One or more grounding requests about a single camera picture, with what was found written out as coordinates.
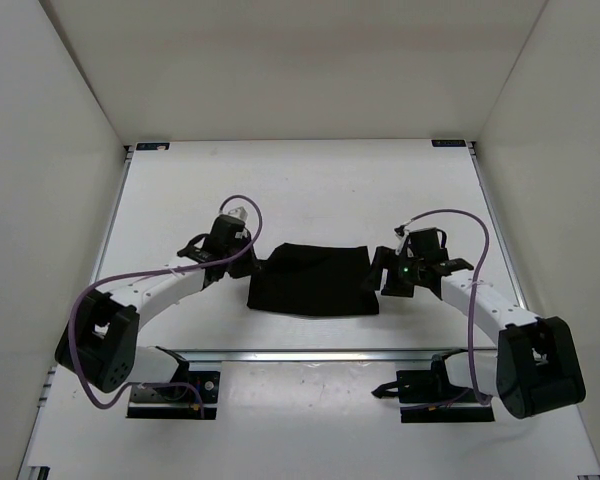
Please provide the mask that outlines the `black skirt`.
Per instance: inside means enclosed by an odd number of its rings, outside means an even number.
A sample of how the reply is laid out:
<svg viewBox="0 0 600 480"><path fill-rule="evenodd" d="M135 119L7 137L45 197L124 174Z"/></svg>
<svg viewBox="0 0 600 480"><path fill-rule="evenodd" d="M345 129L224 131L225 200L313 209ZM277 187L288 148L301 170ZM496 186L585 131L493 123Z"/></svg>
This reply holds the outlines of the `black skirt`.
<svg viewBox="0 0 600 480"><path fill-rule="evenodd" d="M375 316L376 294L363 287L370 267L366 246L284 243L251 276L247 307L315 318Z"/></svg>

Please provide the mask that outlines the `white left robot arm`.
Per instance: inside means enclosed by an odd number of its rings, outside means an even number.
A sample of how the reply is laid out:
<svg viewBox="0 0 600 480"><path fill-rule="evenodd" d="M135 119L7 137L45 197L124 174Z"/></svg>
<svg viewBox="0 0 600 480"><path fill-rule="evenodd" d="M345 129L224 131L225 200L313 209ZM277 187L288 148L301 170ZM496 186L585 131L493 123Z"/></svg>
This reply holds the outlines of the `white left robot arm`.
<svg viewBox="0 0 600 480"><path fill-rule="evenodd" d="M164 275L144 275L111 291L91 290L65 327L55 351L56 362L73 372L69 336L86 382L103 393L124 383L155 385L168 398L188 392L189 367L164 347L139 347L140 330L179 301L202 292L228 275L242 278L258 268L247 212L236 208L219 214L206 234L190 240L165 265Z"/></svg>

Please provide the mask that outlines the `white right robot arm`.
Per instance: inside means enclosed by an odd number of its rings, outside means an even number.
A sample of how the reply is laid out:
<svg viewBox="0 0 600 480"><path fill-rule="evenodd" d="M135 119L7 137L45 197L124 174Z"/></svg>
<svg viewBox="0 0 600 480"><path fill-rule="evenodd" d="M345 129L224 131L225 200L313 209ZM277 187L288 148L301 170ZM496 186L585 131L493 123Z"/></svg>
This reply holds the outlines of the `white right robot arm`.
<svg viewBox="0 0 600 480"><path fill-rule="evenodd" d="M492 353L466 346L433 356L429 369L400 373L377 387L377 398L399 398L408 408L438 409L455 402L497 398L517 419L584 401L586 387L568 324L525 310L479 279L463 258L450 258L447 236L437 228L396 231L398 247L376 248L366 288L390 297L429 290L481 330Z"/></svg>

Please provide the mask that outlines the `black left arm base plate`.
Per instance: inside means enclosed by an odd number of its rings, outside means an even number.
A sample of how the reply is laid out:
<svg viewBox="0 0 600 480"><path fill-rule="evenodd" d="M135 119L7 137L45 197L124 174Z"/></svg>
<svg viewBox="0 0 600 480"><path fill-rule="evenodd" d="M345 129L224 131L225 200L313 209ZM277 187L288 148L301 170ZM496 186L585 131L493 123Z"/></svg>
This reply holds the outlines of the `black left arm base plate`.
<svg viewBox="0 0 600 480"><path fill-rule="evenodd" d="M128 419L204 420L216 419L220 392L219 363L199 363L177 352L158 349L161 362L174 369L171 375L154 379L149 385L131 388Z"/></svg>

